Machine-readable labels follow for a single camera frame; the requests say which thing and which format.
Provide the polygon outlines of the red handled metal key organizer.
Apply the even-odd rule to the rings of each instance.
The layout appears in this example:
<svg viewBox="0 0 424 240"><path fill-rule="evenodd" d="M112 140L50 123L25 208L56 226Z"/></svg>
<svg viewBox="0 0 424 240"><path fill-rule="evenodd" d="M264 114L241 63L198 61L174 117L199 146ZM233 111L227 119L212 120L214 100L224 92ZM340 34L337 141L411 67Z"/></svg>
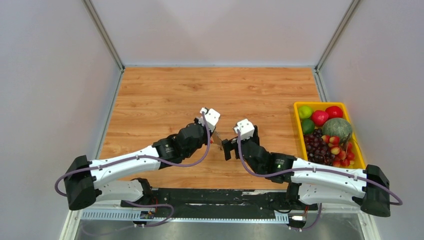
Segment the red handled metal key organizer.
<svg viewBox="0 0 424 240"><path fill-rule="evenodd" d="M217 131L214 131L210 137L210 143L212 145L217 145L219 149L222 151L223 150L222 142L223 140L221 139L220 134Z"/></svg>

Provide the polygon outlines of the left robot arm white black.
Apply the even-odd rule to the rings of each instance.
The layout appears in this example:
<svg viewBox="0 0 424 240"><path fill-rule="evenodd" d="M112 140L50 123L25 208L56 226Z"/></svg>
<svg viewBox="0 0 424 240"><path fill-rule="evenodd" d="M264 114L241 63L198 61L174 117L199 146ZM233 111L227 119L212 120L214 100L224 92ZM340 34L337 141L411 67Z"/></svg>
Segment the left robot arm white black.
<svg viewBox="0 0 424 240"><path fill-rule="evenodd" d="M82 210L96 202L122 200L147 207L153 201L153 193L145 179L121 181L120 179L140 172L156 171L175 166L188 168L201 163L199 160L183 164L202 146L211 145L218 113L203 112L201 117L153 144L124 155L89 160L86 155L76 157L66 173L55 183L58 194L67 198L71 211Z"/></svg>

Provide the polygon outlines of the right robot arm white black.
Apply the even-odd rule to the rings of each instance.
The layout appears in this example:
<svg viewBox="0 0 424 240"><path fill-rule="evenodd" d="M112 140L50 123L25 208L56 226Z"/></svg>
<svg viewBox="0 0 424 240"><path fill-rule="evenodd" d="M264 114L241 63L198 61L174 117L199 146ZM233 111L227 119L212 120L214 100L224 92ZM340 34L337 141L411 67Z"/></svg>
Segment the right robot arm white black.
<svg viewBox="0 0 424 240"><path fill-rule="evenodd" d="M380 167L369 164L364 169L337 168L269 152L260 145L257 126L248 131L235 127L234 131L241 135L221 142L225 159L231 159L234 151L251 175L278 184L287 183L285 201L290 208L298 209L303 204L340 204L359 207L377 217L391 216L394 194Z"/></svg>

